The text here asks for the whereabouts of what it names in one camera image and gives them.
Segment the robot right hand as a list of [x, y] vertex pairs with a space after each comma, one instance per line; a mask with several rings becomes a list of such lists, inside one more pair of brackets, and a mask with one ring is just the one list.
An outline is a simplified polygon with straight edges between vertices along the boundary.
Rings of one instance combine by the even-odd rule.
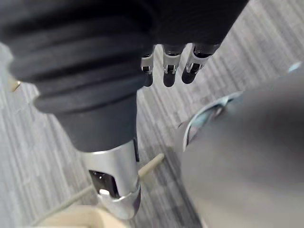
[[81, 152], [101, 203], [133, 218], [141, 202], [137, 91], [152, 85], [163, 48], [163, 82], [190, 84], [217, 51], [245, 0], [3, 0], [0, 41], [12, 76], [39, 91], [35, 107], [54, 115]]

